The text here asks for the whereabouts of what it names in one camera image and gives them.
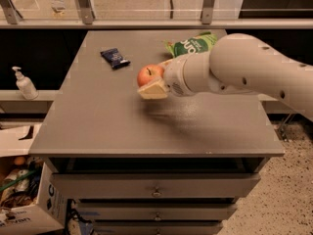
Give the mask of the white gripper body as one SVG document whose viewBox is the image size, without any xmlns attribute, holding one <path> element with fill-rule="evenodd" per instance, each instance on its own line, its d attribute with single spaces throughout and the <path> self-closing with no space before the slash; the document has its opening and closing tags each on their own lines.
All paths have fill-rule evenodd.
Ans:
<svg viewBox="0 0 313 235">
<path fill-rule="evenodd" d="M 187 86 L 184 79 L 184 66 L 187 62 L 188 55 L 178 56 L 172 59 L 164 69 L 163 80 L 168 90 L 177 97 L 194 96 L 195 93 Z"/>
</svg>

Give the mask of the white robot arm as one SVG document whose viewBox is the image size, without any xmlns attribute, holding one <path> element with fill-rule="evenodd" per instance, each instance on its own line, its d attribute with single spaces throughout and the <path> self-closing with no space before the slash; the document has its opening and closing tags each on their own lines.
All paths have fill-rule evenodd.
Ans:
<svg viewBox="0 0 313 235">
<path fill-rule="evenodd" d="M 139 87 L 142 98 L 258 93 L 313 119 L 313 66 L 290 59 L 251 35 L 226 35 L 209 51 L 180 55 L 160 66 L 164 74 Z"/>
</svg>

